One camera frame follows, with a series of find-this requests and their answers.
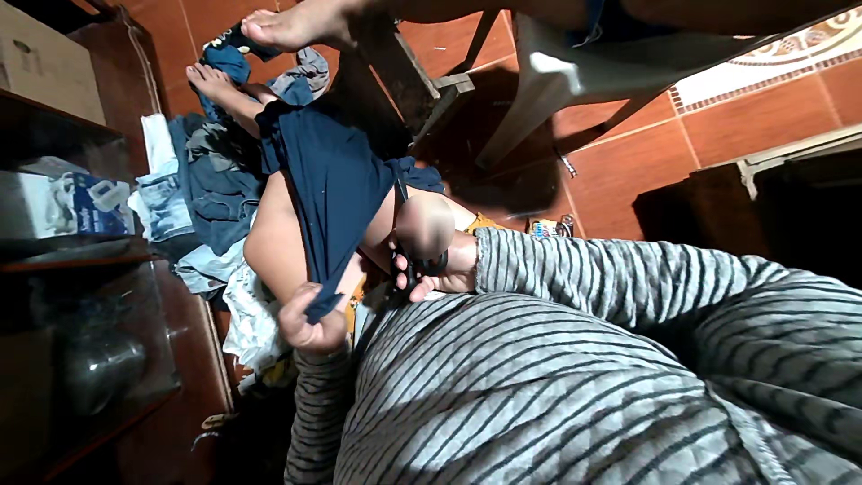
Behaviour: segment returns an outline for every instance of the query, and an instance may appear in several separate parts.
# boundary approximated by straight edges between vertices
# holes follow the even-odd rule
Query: white plastic chair
[[[476,159],[493,167],[555,112],[575,104],[629,99],[614,128],[682,78],[779,38],[680,33],[571,48],[565,31],[515,15],[520,74],[515,101]]]

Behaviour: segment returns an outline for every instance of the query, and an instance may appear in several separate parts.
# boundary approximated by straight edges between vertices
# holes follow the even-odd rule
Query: black scissors
[[[397,177],[395,179],[395,213],[401,210],[401,207],[404,205],[404,202],[407,201],[407,184],[404,183],[403,172],[399,169],[397,170]],[[407,267],[402,270],[395,264],[395,259],[397,255],[404,256],[404,259],[407,260]],[[416,260],[410,257],[407,251],[404,250],[404,247],[400,242],[396,240],[395,252],[392,254],[392,262],[390,265],[390,274],[393,278],[398,273],[403,272],[405,276],[407,276],[407,285],[403,289],[399,289],[396,286],[394,287],[395,293],[400,293],[405,299],[409,297],[410,292],[413,291],[413,288],[419,284],[419,280],[416,278],[416,273],[427,276],[436,276],[443,272],[446,269],[446,264],[449,262],[449,250],[446,249],[443,251],[443,254],[440,255],[440,258],[437,259],[437,262],[432,260]]]

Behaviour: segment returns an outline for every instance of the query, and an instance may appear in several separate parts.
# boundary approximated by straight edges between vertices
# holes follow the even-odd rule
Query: hand
[[[332,310],[316,324],[309,324],[305,309],[321,291],[319,283],[303,283],[293,298],[278,311],[282,338],[296,350],[332,354],[345,345],[347,320],[343,312]]]
[[[390,249],[395,250],[395,233],[390,237]],[[449,261],[446,269],[438,276],[418,277],[418,284],[410,292],[410,301],[422,301],[431,290],[446,293],[469,293],[476,289],[476,264],[478,263],[478,246],[476,237],[455,231],[452,244],[449,245]],[[407,259],[396,256],[395,265],[401,270],[407,268]],[[407,275],[399,273],[395,277],[395,285],[404,289],[407,286]]]

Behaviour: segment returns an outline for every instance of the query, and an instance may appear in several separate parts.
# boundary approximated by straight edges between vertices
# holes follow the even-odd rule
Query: gray striped clothing
[[[862,483],[862,292],[755,256],[477,230],[476,293],[295,355],[286,482]]]

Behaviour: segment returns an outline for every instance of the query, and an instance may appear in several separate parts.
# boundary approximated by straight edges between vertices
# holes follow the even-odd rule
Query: bare foot
[[[222,104],[226,93],[238,91],[234,86],[234,81],[230,80],[226,73],[213,69],[211,66],[203,66],[199,62],[196,62],[194,66],[185,68],[185,77],[198,91],[219,105]]]
[[[272,92],[272,89],[268,85],[262,85],[261,83],[245,83],[240,86],[240,91],[257,99],[261,104],[267,104],[278,99],[278,96]]]
[[[262,46],[296,52],[312,44],[356,48],[350,24],[364,0],[304,0],[281,13],[257,10],[242,20],[242,33]]]

